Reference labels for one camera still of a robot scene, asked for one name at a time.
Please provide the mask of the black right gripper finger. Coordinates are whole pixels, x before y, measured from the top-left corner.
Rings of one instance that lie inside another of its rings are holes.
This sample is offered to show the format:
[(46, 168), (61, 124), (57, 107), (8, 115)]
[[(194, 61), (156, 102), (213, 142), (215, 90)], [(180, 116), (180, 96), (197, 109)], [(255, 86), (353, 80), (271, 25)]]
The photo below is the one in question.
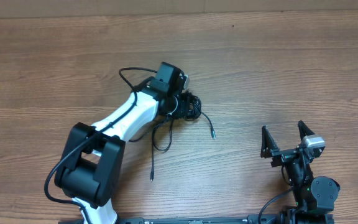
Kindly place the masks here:
[(262, 127), (261, 157), (273, 157), (279, 151), (279, 147), (269, 133), (266, 126)]
[(315, 133), (309, 127), (307, 127), (307, 125), (302, 120), (299, 120), (298, 122), (298, 130), (300, 133), (300, 139), (303, 139), (305, 136), (315, 135)]

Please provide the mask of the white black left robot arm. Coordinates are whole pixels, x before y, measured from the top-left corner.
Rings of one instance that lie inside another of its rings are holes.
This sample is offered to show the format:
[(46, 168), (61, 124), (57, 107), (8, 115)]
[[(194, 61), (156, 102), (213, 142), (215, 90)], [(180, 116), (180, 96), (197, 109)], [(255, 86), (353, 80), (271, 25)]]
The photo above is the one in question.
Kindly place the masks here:
[(75, 124), (60, 161), (45, 180), (47, 198), (77, 206), (82, 214), (77, 223), (117, 223), (111, 195), (126, 143), (158, 115), (173, 118), (179, 113), (180, 95), (189, 81), (183, 70), (162, 62), (153, 76), (129, 86), (128, 100), (108, 117), (92, 125)]

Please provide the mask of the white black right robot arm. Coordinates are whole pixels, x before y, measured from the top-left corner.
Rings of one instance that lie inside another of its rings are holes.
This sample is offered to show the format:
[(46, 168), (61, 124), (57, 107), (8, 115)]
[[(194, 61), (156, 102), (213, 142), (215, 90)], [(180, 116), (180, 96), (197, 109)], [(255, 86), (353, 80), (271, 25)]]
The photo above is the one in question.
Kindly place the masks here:
[[(298, 130), (301, 142), (293, 149), (280, 150), (266, 126), (263, 126), (260, 156), (271, 158), (271, 166), (279, 167), (289, 189), (270, 199), (257, 216), (258, 223), (334, 223), (334, 203), (340, 185), (326, 176), (314, 177), (310, 164), (326, 146), (322, 136), (315, 134), (300, 120)], [(266, 208), (278, 199), (292, 193), (296, 205), (286, 207), (278, 215), (264, 215)]]

